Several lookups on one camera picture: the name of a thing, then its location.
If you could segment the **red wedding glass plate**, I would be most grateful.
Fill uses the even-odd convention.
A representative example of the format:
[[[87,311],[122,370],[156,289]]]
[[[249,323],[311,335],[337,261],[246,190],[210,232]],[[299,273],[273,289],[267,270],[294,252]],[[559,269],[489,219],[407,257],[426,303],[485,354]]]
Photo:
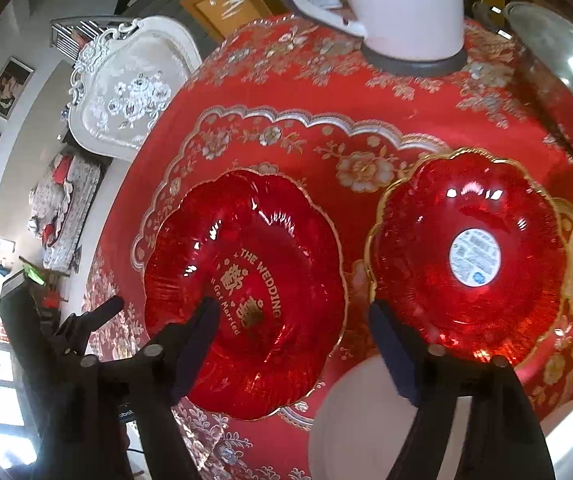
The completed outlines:
[[[201,183],[163,222],[143,271],[150,335],[218,302],[190,390],[205,411],[257,420],[308,396],[345,330],[337,230],[292,179],[233,170]]]

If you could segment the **red glass plate with sticker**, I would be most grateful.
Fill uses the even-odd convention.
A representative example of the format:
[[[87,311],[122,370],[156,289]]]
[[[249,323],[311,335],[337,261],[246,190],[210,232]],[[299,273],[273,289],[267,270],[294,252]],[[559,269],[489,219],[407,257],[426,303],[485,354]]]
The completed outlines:
[[[371,299],[424,341],[513,366],[555,326],[568,261],[548,192],[481,148],[431,155],[390,184],[364,255]]]

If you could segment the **floral patterned sofa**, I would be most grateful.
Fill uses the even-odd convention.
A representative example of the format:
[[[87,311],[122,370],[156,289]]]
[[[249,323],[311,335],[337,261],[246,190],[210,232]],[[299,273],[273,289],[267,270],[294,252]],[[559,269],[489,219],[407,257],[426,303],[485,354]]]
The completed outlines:
[[[41,243],[44,268],[70,270],[102,178],[99,162],[65,145],[29,191],[27,229]]]

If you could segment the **red floral tablecloth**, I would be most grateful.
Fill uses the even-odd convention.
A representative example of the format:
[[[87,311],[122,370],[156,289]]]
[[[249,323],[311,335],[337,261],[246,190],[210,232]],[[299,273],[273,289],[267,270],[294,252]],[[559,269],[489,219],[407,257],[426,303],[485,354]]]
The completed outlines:
[[[306,479],[308,436],[334,382],[375,353],[367,324],[365,240],[384,188],[421,157],[484,148],[513,159],[573,229],[573,158],[544,128],[515,79],[515,46],[465,25],[468,63],[443,78],[376,70],[358,41],[293,15],[229,36],[172,101],[132,163],[89,273],[87,309],[112,295],[122,313],[91,339],[103,359],[149,339],[142,271],[158,229],[195,185],[225,171],[286,174],[339,232],[349,317],[310,396],[258,422],[183,401],[175,415],[207,479]]]

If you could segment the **white ornate chair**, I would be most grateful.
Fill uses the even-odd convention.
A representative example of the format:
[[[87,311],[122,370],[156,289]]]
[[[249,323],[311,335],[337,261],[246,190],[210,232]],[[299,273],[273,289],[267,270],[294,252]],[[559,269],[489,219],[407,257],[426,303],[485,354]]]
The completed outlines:
[[[78,54],[68,130],[85,150],[132,162],[201,64],[189,29],[172,18],[154,15],[110,27]]]

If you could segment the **steel pot with glass lid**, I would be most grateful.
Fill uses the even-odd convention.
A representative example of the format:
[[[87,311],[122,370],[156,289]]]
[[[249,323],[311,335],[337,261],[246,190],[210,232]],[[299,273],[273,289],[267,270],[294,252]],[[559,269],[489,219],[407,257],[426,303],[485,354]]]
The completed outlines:
[[[474,18],[502,35],[502,16],[515,40],[518,89],[545,128],[573,156],[573,23],[534,3],[515,1],[502,9],[477,1]]]

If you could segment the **white electric kettle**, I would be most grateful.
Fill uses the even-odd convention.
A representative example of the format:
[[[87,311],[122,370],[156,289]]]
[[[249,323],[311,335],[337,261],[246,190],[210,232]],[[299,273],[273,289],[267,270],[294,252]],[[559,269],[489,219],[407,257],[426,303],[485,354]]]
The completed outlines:
[[[442,77],[467,62],[463,0],[282,0],[361,41],[368,63],[396,76]]]

